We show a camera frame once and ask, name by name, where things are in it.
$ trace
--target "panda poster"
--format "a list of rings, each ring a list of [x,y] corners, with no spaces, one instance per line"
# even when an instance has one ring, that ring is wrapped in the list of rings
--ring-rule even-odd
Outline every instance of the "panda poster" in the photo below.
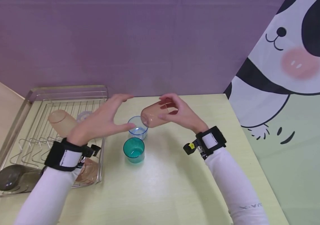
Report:
[[[320,224],[320,0],[285,0],[226,89],[290,224]]]

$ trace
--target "cup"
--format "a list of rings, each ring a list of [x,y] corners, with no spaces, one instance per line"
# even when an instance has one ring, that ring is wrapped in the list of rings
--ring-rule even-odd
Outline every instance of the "cup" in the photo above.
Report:
[[[127,123],[134,123],[136,125],[135,128],[129,130],[130,138],[140,138],[141,140],[146,138],[148,127],[142,123],[141,116],[134,116]]]
[[[141,112],[141,121],[146,127],[154,128],[168,123],[167,121],[159,119],[158,115],[168,114],[176,110],[175,103],[171,99],[167,98],[144,108]]]
[[[93,160],[86,158],[81,172],[76,178],[77,182],[94,183],[97,179],[99,165]]]
[[[124,154],[131,163],[140,163],[145,158],[145,144],[137,137],[128,139],[124,144]]]
[[[51,112],[48,121],[60,137],[67,137],[70,131],[77,125],[77,121],[62,109]]]
[[[41,177],[41,170],[24,165],[10,165],[0,171],[0,190],[30,192]]]

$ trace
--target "metal dish rack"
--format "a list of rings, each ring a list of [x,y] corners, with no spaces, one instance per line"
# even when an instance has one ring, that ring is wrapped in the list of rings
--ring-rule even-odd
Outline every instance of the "metal dish rack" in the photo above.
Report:
[[[63,109],[74,118],[83,111],[94,112],[108,98],[104,85],[41,87],[32,89],[18,111],[0,151],[0,171],[11,164],[22,164],[42,169],[54,141],[62,140],[47,121],[49,114]],[[105,138],[94,139],[89,145],[101,146],[92,160],[99,163],[97,178],[93,182],[75,182],[73,188],[86,187],[101,182]],[[22,192],[2,192],[0,197]]]

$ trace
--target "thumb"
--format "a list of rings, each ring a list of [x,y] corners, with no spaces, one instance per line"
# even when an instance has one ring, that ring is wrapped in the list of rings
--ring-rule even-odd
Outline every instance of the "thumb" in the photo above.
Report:
[[[176,120],[177,120],[176,115],[171,115],[171,114],[159,114],[158,118],[167,122],[174,122],[174,123],[176,123]]]
[[[136,127],[136,125],[134,123],[124,123],[121,125],[117,125],[116,131],[117,131],[117,133],[125,132],[125,131],[131,130],[135,127]]]

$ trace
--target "forearm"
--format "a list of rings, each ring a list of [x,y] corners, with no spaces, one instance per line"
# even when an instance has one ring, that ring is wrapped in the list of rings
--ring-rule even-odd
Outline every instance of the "forearm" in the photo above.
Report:
[[[249,179],[224,147],[214,151],[205,163],[224,197],[234,225],[269,224]]]
[[[23,204],[15,225],[57,224],[65,199],[81,168],[64,172],[47,168]]]

